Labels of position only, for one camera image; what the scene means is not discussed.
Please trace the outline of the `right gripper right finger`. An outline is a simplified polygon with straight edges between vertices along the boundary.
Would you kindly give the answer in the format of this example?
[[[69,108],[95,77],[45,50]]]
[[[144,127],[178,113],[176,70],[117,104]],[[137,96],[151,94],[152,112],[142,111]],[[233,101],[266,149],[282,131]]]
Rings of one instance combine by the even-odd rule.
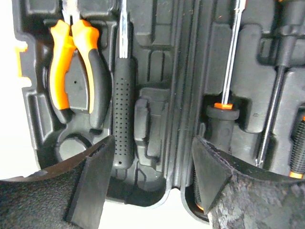
[[[305,181],[257,168],[200,136],[192,153],[202,207],[213,229],[303,229]]]

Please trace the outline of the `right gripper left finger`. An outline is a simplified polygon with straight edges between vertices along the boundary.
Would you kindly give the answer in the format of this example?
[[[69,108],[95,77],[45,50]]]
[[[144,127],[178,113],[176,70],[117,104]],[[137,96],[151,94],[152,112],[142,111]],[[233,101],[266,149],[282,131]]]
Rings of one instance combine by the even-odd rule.
[[[114,159],[108,136],[85,151],[28,177],[0,182],[3,229],[96,229]]]

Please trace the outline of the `small precision screwdriver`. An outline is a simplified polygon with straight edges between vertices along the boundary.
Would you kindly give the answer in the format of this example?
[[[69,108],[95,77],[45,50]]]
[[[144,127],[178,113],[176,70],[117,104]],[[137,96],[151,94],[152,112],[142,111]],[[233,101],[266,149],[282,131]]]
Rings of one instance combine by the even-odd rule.
[[[290,157],[289,177],[302,179],[305,174],[305,117],[297,126],[293,138],[293,148]]]

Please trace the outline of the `large black orange screwdriver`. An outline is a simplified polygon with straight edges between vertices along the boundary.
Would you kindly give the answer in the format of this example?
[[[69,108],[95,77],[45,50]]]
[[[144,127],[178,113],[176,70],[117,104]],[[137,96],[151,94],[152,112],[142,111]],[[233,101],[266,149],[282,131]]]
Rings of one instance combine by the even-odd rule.
[[[245,6],[245,0],[235,1],[234,21],[232,25],[232,35],[226,64],[221,102],[214,103],[214,105],[207,107],[208,133],[206,139],[216,148],[225,152],[228,152],[230,149],[234,122],[239,117],[240,113],[238,109],[233,109],[233,104],[229,103],[229,94],[238,32]]]

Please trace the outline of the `small black handled hammer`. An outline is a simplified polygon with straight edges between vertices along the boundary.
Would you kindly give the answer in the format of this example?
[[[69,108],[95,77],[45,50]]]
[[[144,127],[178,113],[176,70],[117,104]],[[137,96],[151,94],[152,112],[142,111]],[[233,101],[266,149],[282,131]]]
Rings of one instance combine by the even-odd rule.
[[[131,57],[131,28],[127,1],[122,0],[119,20],[119,57],[114,72],[113,123],[115,169],[129,169],[134,160],[133,118],[136,67]]]

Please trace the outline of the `black plastic tool case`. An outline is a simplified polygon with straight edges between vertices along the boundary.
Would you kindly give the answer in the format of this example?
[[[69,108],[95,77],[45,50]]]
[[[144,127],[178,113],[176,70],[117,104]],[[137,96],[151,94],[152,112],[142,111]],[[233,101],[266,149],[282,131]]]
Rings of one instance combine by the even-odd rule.
[[[81,16],[99,30],[98,50],[112,79],[109,108],[97,129],[91,127],[85,113],[74,112],[72,120],[62,124],[51,102],[48,80],[54,42],[50,29],[62,19],[61,4],[61,0],[12,2],[15,35],[28,46],[20,55],[20,65],[31,81],[23,89],[23,98],[39,169],[74,156],[109,135],[115,138],[113,89],[120,2],[78,2]],[[131,57],[136,67],[134,160],[129,169],[112,168],[105,200],[155,207],[177,188],[187,212],[200,222],[209,222],[202,207],[192,143],[196,136],[209,142],[207,107],[221,102],[234,5],[234,0],[127,2]],[[275,31],[280,14],[280,0],[248,0],[238,32],[229,103],[240,113],[226,153],[253,166],[276,77]],[[293,138],[303,116],[305,33],[297,40],[285,72],[261,169],[289,177]]]

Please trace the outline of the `orange handled long-nose pliers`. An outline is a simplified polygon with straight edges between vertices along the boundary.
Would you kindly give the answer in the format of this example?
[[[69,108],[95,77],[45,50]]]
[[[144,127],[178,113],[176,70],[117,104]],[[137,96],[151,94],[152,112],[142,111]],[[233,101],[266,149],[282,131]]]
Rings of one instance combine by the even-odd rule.
[[[50,31],[54,41],[49,91],[55,114],[62,124],[73,113],[89,115],[92,128],[106,117],[112,79],[98,50],[99,30],[81,18],[76,0],[62,1],[63,18]]]

